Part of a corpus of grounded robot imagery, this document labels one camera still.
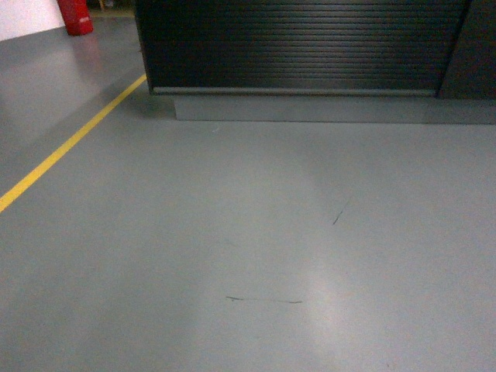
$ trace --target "scuff mark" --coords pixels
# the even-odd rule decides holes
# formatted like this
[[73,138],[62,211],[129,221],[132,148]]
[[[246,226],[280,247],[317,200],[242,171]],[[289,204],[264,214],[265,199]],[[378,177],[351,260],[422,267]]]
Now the scuff mark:
[[348,201],[346,202],[346,204],[344,205],[343,209],[341,209],[341,212],[338,213],[336,219],[334,220],[334,222],[332,223],[332,225],[334,226],[336,224],[336,222],[338,222],[338,219],[339,217],[341,217],[342,213],[344,212],[344,210],[346,209],[346,207],[348,206],[348,204],[351,202],[351,198],[348,199]]
[[303,301],[285,301],[285,300],[273,300],[271,298],[239,298],[226,296],[231,301],[266,301],[266,302],[281,302],[284,304],[302,304]]

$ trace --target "gray floor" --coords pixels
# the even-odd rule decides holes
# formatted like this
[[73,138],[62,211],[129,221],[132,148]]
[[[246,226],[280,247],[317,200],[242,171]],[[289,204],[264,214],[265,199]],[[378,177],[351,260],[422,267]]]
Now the gray floor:
[[[105,22],[0,43],[2,192],[143,73]],[[0,370],[492,372],[495,144],[178,122],[142,85],[0,215]]]

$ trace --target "red fire extinguisher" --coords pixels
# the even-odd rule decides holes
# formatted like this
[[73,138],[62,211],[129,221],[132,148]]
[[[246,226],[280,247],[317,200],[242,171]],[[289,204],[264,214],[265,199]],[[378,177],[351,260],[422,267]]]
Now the red fire extinguisher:
[[86,0],[57,0],[57,2],[69,35],[79,36],[93,31]]

